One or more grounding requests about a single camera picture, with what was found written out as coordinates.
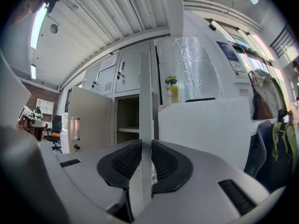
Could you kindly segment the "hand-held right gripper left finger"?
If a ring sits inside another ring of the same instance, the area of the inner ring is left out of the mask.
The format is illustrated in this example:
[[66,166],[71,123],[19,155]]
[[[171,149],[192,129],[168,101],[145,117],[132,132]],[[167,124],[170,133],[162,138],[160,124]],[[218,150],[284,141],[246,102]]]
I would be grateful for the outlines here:
[[134,221],[129,181],[142,159],[142,140],[59,154],[57,159],[88,201],[124,222]]

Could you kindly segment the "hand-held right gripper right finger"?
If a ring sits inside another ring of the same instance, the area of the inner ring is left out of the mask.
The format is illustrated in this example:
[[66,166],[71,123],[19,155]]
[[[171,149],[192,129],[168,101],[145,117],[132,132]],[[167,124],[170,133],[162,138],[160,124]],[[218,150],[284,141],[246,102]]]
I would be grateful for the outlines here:
[[154,140],[152,161],[155,224],[226,224],[269,196],[254,178],[210,153]]

